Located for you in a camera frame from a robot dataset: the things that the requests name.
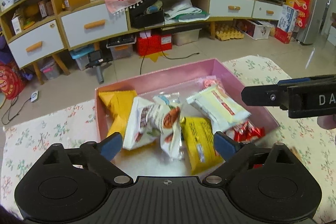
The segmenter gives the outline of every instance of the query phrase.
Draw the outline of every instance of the wooden cabinet leg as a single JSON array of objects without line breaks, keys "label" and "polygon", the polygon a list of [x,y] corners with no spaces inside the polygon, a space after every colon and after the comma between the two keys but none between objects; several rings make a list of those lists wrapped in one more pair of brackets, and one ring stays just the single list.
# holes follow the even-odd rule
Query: wooden cabinet leg
[{"label": "wooden cabinet leg", "polygon": [[95,42],[95,43],[94,43],[94,50],[95,50],[95,51],[100,50],[100,43],[99,43],[99,42]]},{"label": "wooden cabinet leg", "polygon": [[33,63],[33,67],[34,67],[34,70],[35,70],[35,73],[36,73],[36,76],[37,76],[37,79],[39,80],[40,84],[43,85],[44,84],[44,81],[42,79],[42,73],[39,69],[39,66],[37,65],[36,62]]},{"label": "wooden cabinet leg", "polygon": [[61,60],[61,58],[59,58],[59,56],[57,54],[53,54],[52,55],[53,59],[56,61],[57,65],[61,68],[61,70],[64,72],[65,75],[69,75],[70,72],[68,70],[68,68],[66,67],[66,65],[64,65],[63,61]]},{"label": "wooden cabinet leg", "polygon": [[210,34],[211,34],[211,39],[215,40],[216,39],[216,22],[215,21],[211,21],[210,22]]}]

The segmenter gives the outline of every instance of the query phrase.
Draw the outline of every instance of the blue lid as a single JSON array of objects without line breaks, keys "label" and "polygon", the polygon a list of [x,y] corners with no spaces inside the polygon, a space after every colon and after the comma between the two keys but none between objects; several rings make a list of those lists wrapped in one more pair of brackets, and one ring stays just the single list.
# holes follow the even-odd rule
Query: blue lid
[{"label": "blue lid", "polygon": [[84,55],[90,52],[93,52],[94,50],[95,50],[95,47],[94,45],[91,44],[91,45],[87,45],[87,46],[80,47],[80,48],[70,51],[70,55],[72,59],[77,59],[77,58],[83,57]]}]

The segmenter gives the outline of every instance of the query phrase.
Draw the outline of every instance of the barcode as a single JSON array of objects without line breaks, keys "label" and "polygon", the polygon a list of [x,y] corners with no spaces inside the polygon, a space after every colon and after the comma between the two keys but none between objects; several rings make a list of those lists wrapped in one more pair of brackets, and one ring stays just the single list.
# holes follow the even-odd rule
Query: barcode
[{"label": "barcode", "polygon": [[200,143],[196,144],[196,149],[197,149],[197,153],[198,153],[198,157],[199,157],[200,162],[205,162],[203,147]]}]

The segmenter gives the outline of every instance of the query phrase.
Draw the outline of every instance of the white electronic device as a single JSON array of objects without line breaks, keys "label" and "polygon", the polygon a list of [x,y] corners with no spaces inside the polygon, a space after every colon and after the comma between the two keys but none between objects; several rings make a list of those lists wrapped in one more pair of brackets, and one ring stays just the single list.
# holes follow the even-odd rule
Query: white electronic device
[{"label": "white electronic device", "polygon": [[39,91],[34,91],[32,94],[31,94],[31,97],[30,97],[30,101],[33,103],[35,101],[37,101],[39,97]]}]

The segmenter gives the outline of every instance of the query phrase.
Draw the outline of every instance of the tile floor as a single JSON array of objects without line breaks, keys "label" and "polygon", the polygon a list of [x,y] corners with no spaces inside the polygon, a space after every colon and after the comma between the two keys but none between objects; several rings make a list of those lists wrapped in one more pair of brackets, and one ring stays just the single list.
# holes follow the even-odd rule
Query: tile floor
[{"label": "tile floor", "polygon": [[[315,49],[311,62],[306,68],[312,51]],[[314,45],[302,46],[297,42],[282,44],[273,37],[266,40],[252,40],[245,36],[241,40],[221,42],[211,40],[207,33],[201,33],[197,42],[183,46],[173,46],[167,51],[168,57],[185,57],[194,52],[199,52],[187,59],[168,60],[159,57],[156,63],[146,58],[143,62],[142,73],[148,73],[184,63],[195,62],[208,58],[217,58],[220,61],[227,61],[244,57],[246,55],[260,55],[268,57],[279,65],[291,77],[304,77],[312,75],[335,74],[336,73],[336,47],[321,37]],[[139,75],[142,59],[134,54],[132,57],[115,60],[110,65],[103,67],[105,83],[123,80]],[[76,64],[70,66],[71,75],[61,75],[58,78],[46,81],[39,85],[33,80],[20,94],[12,113],[16,113],[24,101],[35,91],[39,90],[39,100],[35,103],[27,103],[19,116],[17,116],[7,127],[24,121],[28,121],[68,106],[93,99],[94,90],[98,86],[93,70],[79,71]],[[10,105],[6,101],[0,109],[0,116]],[[0,161],[2,161],[2,150],[5,143],[4,133],[0,132]]]}]

